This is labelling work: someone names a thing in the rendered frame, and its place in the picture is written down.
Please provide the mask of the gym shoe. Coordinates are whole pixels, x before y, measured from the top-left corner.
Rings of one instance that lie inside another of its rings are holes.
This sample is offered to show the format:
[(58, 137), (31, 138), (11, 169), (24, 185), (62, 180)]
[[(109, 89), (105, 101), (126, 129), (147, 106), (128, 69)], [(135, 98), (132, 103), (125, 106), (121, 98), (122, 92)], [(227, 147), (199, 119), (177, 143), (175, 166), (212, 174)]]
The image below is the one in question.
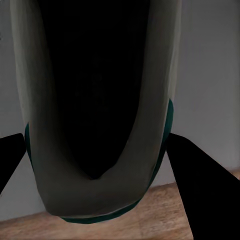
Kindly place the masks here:
[(46, 211), (103, 224), (143, 198), (174, 117), (182, 0), (10, 0), (16, 82)]

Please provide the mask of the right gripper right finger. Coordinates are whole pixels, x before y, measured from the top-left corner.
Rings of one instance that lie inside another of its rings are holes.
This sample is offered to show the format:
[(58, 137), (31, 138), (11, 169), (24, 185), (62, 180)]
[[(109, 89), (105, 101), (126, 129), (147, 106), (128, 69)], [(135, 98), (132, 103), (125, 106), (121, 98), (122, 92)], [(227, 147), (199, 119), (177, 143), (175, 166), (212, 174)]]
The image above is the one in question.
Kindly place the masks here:
[(166, 151), (194, 240), (240, 240), (240, 180), (183, 136)]

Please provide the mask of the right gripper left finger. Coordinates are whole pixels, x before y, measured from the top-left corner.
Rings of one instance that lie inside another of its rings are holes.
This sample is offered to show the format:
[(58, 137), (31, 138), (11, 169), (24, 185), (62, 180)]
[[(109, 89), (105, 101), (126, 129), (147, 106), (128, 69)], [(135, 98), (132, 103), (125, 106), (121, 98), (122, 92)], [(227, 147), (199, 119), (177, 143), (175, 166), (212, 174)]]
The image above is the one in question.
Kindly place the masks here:
[(0, 138), (0, 194), (26, 151), (22, 133)]

